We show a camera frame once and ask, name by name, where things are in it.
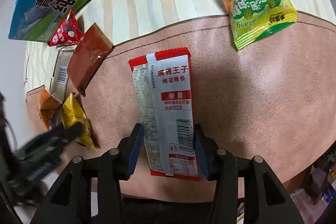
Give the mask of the red white spicy strip packet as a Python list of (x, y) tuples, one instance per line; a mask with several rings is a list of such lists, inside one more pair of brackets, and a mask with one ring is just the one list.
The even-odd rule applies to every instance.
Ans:
[(200, 181), (194, 151), (191, 55), (187, 48), (129, 60), (153, 176)]

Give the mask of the small orange snack bag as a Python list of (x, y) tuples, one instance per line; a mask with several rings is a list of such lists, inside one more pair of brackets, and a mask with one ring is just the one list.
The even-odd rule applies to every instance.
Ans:
[(57, 101), (46, 89), (42, 90), (38, 110), (39, 110), (39, 118), (42, 120), (46, 129), (50, 128), (51, 120), (60, 108), (61, 103)]

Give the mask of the small yellow snack bag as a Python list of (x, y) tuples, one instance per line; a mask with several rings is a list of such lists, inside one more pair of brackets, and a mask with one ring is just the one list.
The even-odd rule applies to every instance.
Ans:
[(78, 100), (75, 98), (75, 93), (70, 93), (62, 104), (62, 123), (65, 128), (70, 128), (77, 122), (82, 124), (83, 129), (75, 138), (75, 142), (96, 151), (97, 148), (92, 139), (92, 130), (89, 119)]

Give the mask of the white barcode snack packet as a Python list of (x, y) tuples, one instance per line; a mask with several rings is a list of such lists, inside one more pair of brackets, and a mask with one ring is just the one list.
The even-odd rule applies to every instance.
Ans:
[(49, 58), (45, 72), (45, 89), (59, 103), (63, 103), (68, 85), (68, 64), (76, 45), (49, 48)]

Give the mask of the pink brown suede blanket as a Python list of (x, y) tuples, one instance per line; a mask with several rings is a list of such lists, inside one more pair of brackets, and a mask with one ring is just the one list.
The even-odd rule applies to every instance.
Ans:
[(114, 48), (81, 100), (99, 148), (69, 144), (56, 173), (74, 156), (116, 147), (139, 121), (129, 60), (179, 47), (191, 54), (194, 120), (219, 147), (262, 156), (286, 182), (335, 142), (335, 25), (300, 12), (295, 24), (237, 51), (228, 17), (212, 16)]

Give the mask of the dark red snack packet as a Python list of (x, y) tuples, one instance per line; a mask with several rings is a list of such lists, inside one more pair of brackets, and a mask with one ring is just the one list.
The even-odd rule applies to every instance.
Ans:
[(79, 94), (85, 97), (85, 90), (114, 45), (94, 23), (80, 39), (69, 61), (67, 72)]

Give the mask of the small red triangle packet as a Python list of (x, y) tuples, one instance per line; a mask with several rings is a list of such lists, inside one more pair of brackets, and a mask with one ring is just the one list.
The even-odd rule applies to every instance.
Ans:
[(72, 9), (68, 12), (67, 16), (61, 21), (56, 31), (51, 36), (47, 45), (53, 46), (71, 46), (78, 44), (83, 37), (79, 25), (77, 23), (75, 14)]

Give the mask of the white striped blanket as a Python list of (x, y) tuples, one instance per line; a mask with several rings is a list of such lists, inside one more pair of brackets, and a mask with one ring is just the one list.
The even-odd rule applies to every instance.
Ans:
[[(335, 51), (335, 1), (292, 0), (299, 16), (297, 23), (259, 42), (239, 55), (257, 48), (272, 56), (272, 46), (280, 40), (289, 43), (289, 52), (306, 52), (313, 47), (323, 53)], [(223, 15), (215, 0), (91, 0), (79, 11), (81, 28), (97, 23), (115, 44), (147, 35), (162, 27), (201, 16)]]

